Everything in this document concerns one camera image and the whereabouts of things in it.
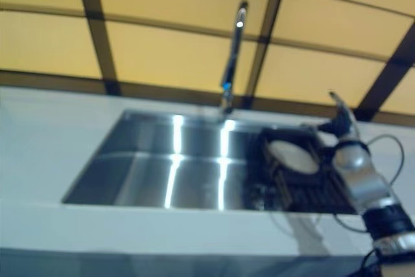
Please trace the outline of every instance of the cable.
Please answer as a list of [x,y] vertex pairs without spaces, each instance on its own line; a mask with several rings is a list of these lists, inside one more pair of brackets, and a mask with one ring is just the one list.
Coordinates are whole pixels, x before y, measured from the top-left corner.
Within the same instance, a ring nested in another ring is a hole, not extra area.
[[345,222],[339,219],[338,215],[336,213],[333,214],[333,217],[335,218],[336,222],[339,223],[339,225],[343,226],[347,230],[351,230],[352,232],[360,233],[360,234],[366,234],[367,230],[361,230],[359,228],[354,228],[350,225],[347,225]]
[[368,261],[368,259],[370,258],[370,256],[375,252],[375,249],[372,249],[369,253],[367,253],[367,255],[364,256],[362,263],[361,263],[361,267],[359,269],[360,275],[364,276],[364,268],[366,266],[366,262]]
[[386,138],[393,139],[397,143],[397,145],[398,145],[398,147],[399,147],[399,149],[401,151],[401,163],[399,164],[399,167],[398,167],[398,169],[397,169],[394,177],[389,182],[390,185],[393,185],[395,183],[396,179],[401,174],[401,171],[402,171],[402,168],[403,168],[403,164],[405,163],[405,151],[403,150],[402,143],[400,142],[400,140],[397,137],[395,137],[395,136],[393,136],[391,134],[381,134],[380,136],[377,136],[377,137],[371,139],[370,141],[368,141],[367,142],[367,145],[371,145],[372,143],[375,143],[379,139],[386,139]]

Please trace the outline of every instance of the stainless steel sink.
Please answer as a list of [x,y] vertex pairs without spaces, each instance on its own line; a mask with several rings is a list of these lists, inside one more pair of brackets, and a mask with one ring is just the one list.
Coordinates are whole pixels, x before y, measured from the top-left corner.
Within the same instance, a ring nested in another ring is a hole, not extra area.
[[125,111],[63,202],[243,209],[265,125]]

